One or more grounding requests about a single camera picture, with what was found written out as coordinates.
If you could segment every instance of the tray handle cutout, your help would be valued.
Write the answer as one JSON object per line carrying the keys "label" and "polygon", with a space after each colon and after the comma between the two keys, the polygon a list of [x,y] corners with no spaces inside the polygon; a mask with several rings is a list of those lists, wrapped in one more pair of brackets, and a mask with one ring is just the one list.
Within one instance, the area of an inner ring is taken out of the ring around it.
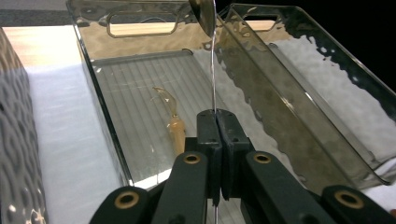
{"label": "tray handle cutout", "polygon": [[250,28],[255,31],[269,31],[271,30],[278,16],[276,15],[248,15],[243,18],[244,21],[250,26]]}
{"label": "tray handle cutout", "polygon": [[178,17],[172,12],[114,12],[107,17],[107,33],[115,38],[170,35]]}

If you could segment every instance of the black mechanical arm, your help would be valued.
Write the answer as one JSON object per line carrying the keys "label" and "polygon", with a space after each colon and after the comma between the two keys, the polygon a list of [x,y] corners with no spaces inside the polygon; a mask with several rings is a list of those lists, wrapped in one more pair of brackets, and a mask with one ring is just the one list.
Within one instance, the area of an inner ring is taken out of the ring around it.
{"label": "black mechanical arm", "polygon": [[111,192],[90,224],[205,223],[207,199],[218,206],[241,199],[246,223],[396,223],[360,191],[330,186],[318,196],[305,189],[272,154],[256,151],[235,114],[197,115],[197,137],[186,138],[169,178],[151,190]]}

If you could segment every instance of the brass screw insert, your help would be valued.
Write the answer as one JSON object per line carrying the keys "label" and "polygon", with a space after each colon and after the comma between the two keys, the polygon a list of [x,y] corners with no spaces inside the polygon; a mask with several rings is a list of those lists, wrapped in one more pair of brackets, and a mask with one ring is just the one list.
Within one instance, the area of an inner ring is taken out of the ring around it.
{"label": "brass screw insert", "polygon": [[188,164],[196,164],[201,160],[201,158],[197,155],[190,154],[184,157],[184,162]]}
{"label": "brass screw insert", "polygon": [[257,153],[254,155],[254,160],[256,162],[262,163],[262,164],[266,164],[266,163],[270,163],[271,162],[271,158],[268,157],[267,155],[261,154],[261,153]]}
{"label": "brass screw insert", "polygon": [[134,191],[124,191],[117,196],[114,204],[119,209],[127,209],[133,207],[139,202],[139,195]]}
{"label": "brass screw insert", "polygon": [[356,194],[347,190],[338,190],[334,193],[335,199],[346,207],[361,209],[364,206],[363,200]]}

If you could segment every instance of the textured metal surface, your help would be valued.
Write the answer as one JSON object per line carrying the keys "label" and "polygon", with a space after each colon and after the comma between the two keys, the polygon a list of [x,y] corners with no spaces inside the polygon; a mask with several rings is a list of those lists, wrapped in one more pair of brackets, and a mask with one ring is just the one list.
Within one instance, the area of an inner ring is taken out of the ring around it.
{"label": "textured metal surface", "polygon": [[45,223],[29,79],[2,29],[0,49],[0,223]]}

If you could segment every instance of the transparent container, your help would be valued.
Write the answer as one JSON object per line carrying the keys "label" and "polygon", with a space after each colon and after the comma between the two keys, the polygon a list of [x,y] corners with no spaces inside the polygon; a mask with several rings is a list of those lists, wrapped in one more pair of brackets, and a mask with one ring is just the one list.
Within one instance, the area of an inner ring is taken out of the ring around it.
{"label": "transparent container", "polygon": [[[336,184],[362,189],[394,180],[396,167],[391,166],[391,159],[395,150],[380,150],[376,155],[364,141],[368,137],[349,124],[354,119],[364,121],[374,112],[358,116],[356,111],[339,111],[338,103],[332,103],[307,77],[315,71],[299,66],[313,69],[329,63],[330,68],[337,72],[342,68],[351,76],[339,86],[358,86],[350,81],[355,77],[364,80],[366,90],[375,88],[367,91],[375,93],[366,95],[382,105],[378,110],[386,116],[378,123],[393,125],[388,131],[378,127],[375,135],[389,145],[396,134],[395,94],[301,9],[231,5],[225,19],[217,20],[214,85],[211,38],[197,22],[189,2],[70,0],[67,6],[108,147],[124,184],[145,189],[155,186],[169,176],[176,157],[167,127],[172,112],[153,87],[164,88],[175,97],[185,135],[195,137],[196,115],[212,108],[214,86],[217,108],[235,113],[256,150],[277,156],[311,191],[320,194]],[[250,26],[267,19],[273,25],[266,30]],[[299,39],[289,29],[307,35],[307,40],[318,35],[310,42],[315,53],[287,45]],[[326,45],[322,48],[316,43]],[[285,49],[312,58],[300,62],[302,57],[294,59]],[[325,49],[327,54],[320,54]],[[321,72],[325,77],[336,73],[328,68]],[[342,108],[356,107],[356,95],[343,101]],[[380,173],[384,164],[388,169]]]}
{"label": "transparent container", "polygon": [[232,4],[221,14],[228,74],[305,186],[394,182],[390,88],[301,8]]}

